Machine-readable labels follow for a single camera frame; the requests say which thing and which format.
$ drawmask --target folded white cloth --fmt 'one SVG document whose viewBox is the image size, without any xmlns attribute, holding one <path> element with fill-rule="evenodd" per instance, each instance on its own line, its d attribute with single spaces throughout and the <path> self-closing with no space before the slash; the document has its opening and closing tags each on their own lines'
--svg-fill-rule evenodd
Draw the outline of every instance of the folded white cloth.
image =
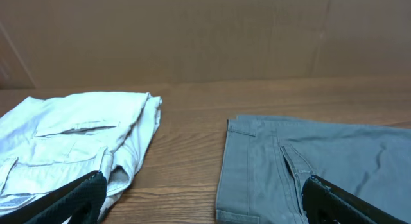
<svg viewBox="0 0 411 224">
<path fill-rule="evenodd" d="M 141 169 L 160 104 L 132 92 L 26 98 L 0 118 L 0 215 L 100 170 L 107 179 L 102 217 Z"/>
</svg>

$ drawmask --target brown background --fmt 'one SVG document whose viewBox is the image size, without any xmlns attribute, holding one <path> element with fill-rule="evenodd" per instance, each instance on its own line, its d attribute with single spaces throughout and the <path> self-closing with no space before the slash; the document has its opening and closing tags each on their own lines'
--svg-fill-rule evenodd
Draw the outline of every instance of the brown background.
<svg viewBox="0 0 411 224">
<path fill-rule="evenodd" d="M 411 0 L 0 0 L 0 87 L 402 74 Z"/>
</svg>

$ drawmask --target wood grain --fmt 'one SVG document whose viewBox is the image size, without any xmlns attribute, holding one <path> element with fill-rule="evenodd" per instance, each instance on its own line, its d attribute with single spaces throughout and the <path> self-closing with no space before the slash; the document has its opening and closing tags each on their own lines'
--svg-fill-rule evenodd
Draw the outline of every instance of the wood grain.
<svg viewBox="0 0 411 224">
<path fill-rule="evenodd" d="M 227 118 L 265 114 L 411 128 L 410 82 L 411 76 L 393 76 L 0 90 L 0 114 L 26 96 L 91 90 L 162 96 L 161 126 L 143 168 L 105 223 L 214 223 Z"/>
</svg>

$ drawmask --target white garment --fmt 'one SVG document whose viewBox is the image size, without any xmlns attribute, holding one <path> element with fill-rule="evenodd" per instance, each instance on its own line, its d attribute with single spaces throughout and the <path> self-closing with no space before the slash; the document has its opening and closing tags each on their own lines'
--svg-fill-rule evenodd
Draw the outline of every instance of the white garment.
<svg viewBox="0 0 411 224">
<path fill-rule="evenodd" d="M 131 92 L 26 98 L 0 118 L 0 215 L 100 170 L 107 179 L 101 217 L 141 169 L 160 104 Z"/>
</svg>

